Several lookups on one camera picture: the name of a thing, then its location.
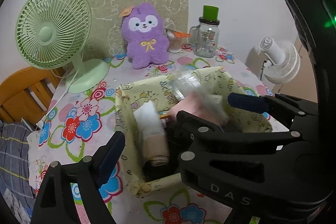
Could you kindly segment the clear plastic bag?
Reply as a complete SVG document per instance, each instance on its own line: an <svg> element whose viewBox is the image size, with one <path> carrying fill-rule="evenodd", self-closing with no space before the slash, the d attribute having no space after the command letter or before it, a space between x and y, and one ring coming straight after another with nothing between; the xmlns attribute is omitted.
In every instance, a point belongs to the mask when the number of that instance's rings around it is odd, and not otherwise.
<svg viewBox="0 0 336 224"><path fill-rule="evenodd" d="M195 72L177 70L170 80L169 88L178 102L191 97L197 100L209 114L219 120L219 123L227 123L228 115L223 110L223 97L212 95L201 85L201 80Z"/></svg>

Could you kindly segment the yellow cartoon fabric box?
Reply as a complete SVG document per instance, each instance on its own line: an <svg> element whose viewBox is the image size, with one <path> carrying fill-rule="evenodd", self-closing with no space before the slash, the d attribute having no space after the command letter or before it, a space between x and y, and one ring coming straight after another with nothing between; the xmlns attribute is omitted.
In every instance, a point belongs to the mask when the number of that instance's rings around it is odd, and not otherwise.
<svg viewBox="0 0 336 224"><path fill-rule="evenodd" d="M192 71L192 74L211 94L223 97L223 108L230 116L230 122L240 131L245 133L272 132L270 122L263 115L229 106L227 97L230 93L243 94L245 91L222 67L196 69ZM125 186L137 198L143 198L151 193L182 184L179 173L157 180L145 180L139 152L137 123L133 115L136 109L148 101L153 101L159 111L169 110L176 103L169 89L169 80L172 78L172 75L157 76L123 84L117 89L115 100L116 129L123 132L126 139L120 165Z"/></svg>

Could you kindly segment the small cup orange lid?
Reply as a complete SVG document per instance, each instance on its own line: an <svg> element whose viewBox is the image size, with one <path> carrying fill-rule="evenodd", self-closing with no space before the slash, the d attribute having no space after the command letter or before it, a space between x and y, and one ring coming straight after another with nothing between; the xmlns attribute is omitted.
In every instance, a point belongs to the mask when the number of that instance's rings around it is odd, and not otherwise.
<svg viewBox="0 0 336 224"><path fill-rule="evenodd" d="M171 30L169 28L166 28L165 31L169 40L168 51L170 53L179 53L182 50L183 40L189 38L190 34Z"/></svg>

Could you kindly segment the olive cartoon cardboard panel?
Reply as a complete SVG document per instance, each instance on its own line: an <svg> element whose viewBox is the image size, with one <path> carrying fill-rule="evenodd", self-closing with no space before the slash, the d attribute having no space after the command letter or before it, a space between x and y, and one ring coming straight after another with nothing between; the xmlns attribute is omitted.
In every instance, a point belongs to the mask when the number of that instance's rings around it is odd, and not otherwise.
<svg viewBox="0 0 336 224"><path fill-rule="evenodd" d="M85 45L84 60L122 56L126 46L120 34L121 12L143 2L150 3L163 19L164 27L187 32L189 0L88 0L92 27Z"/></svg>

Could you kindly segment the floral tablecloth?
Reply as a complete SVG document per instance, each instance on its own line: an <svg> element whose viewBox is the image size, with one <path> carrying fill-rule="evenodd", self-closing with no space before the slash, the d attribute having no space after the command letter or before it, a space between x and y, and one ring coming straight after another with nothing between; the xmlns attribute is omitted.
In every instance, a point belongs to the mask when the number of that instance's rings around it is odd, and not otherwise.
<svg viewBox="0 0 336 224"><path fill-rule="evenodd" d="M177 69L206 68L214 72L221 67L225 90L245 92L252 96L271 95L262 83L239 59L224 47L218 47L215 56L202 58L194 55L184 44L179 53L170 53L166 63L133 69L126 56L107 57L106 77L91 89L78 94L66 90L64 82L56 89L50 103L50 114L43 128L30 134L29 183L38 190L50 163L79 162L105 145L117 130L126 128L121 113L119 92L132 89L132 109L152 101L160 111L174 104L167 88L167 79ZM187 186L174 185L172 179L149 182L142 197L139 187L131 188L133 168L123 155L100 194L108 211L119 223L219 223L229 213L225 206L211 201Z"/></svg>

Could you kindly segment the glass jar green lid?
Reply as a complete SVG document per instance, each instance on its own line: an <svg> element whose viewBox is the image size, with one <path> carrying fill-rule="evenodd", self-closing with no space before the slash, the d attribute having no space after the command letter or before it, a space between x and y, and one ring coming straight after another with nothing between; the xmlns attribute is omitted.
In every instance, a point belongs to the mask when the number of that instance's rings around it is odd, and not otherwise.
<svg viewBox="0 0 336 224"><path fill-rule="evenodd" d="M218 7L204 5L199 24L190 28L189 44L199 57L212 58L215 55L220 32L218 13Z"/></svg>

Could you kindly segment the purple plush bunny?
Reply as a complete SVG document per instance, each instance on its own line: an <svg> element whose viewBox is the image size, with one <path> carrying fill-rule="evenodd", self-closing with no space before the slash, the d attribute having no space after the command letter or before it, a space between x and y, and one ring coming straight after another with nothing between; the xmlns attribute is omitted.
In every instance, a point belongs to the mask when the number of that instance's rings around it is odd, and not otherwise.
<svg viewBox="0 0 336 224"><path fill-rule="evenodd" d="M150 64L162 65L169 59L169 40L164 34L163 19L150 3L125 8L121 36L126 41L126 55L134 69Z"/></svg>

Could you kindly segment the white beige sock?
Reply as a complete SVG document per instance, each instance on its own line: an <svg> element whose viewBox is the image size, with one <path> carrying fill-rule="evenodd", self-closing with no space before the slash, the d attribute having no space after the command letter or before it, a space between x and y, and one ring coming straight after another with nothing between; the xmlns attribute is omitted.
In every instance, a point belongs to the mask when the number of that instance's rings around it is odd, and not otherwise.
<svg viewBox="0 0 336 224"><path fill-rule="evenodd" d="M145 162L154 167L169 162L169 148L163 124L152 101L144 103L134 113L139 133L139 147Z"/></svg>

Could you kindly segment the black sock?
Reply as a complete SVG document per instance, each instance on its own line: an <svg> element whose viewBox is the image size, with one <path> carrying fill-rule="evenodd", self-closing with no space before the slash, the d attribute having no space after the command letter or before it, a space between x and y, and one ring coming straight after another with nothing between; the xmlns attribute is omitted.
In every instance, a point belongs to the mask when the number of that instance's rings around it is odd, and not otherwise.
<svg viewBox="0 0 336 224"><path fill-rule="evenodd" d="M169 149L169 161L167 164L160 166L152 166L147 161L142 167L145 181L154 181L179 173L178 156L187 151L193 143L190 134L177 125L167 126L165 132Z"/></svg>

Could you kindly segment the yellow cartoon tissue pack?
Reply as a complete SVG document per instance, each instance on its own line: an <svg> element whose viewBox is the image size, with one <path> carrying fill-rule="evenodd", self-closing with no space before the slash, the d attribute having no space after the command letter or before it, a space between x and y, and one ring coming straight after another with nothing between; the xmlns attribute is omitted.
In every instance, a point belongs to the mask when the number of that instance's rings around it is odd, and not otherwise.
<svg viewBox="0 0 336 224"><path fill-rule="evenodd" d="M159 114L159 118L160 119L164 119L164 120L169 120L170 119L170 115L168 113Z"/></svg>

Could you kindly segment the green desk fan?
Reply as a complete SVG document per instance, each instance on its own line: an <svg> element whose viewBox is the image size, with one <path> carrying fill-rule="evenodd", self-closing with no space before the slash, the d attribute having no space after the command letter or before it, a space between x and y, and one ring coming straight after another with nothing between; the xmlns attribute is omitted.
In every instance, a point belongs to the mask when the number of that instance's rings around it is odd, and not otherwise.
<svg viewBox="0 0 336 224"><path fill-rule="evenodd" d="M102 59L83 61L92 14L88 0L27 0L15 28L17 49L31 66L53 70L72 63L66 88L72 94L95 87L108 74Z"/></svg>

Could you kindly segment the white standing fan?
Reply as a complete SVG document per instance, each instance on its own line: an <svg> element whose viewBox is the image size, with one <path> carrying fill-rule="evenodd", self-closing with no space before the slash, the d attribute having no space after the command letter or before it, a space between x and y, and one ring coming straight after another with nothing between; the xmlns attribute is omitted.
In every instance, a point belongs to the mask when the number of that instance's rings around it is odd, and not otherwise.
<svg viewBox="0 0 336 224"><path fill-rule="evenodd" d="M268 36L261 40L259 48L271 63L263 70L265 78L270 83L282 85L296 77L301 58L294 44L288 40L276 41Z"/></svg>

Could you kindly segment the pink sachet packet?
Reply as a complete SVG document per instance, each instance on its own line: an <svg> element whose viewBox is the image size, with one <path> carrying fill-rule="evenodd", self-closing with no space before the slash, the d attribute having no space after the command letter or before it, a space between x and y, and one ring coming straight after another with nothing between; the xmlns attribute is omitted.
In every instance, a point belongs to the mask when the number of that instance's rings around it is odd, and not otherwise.
<svg viewBox="0 0 336 224"><path fill-rule="evenodd" d="M228 114L223 110L223 96L220 95L200 97L197 94L189 94L169 110L169 115L177 120L179 111L185 111L219 126L225 126L229 121Z"/></svg>

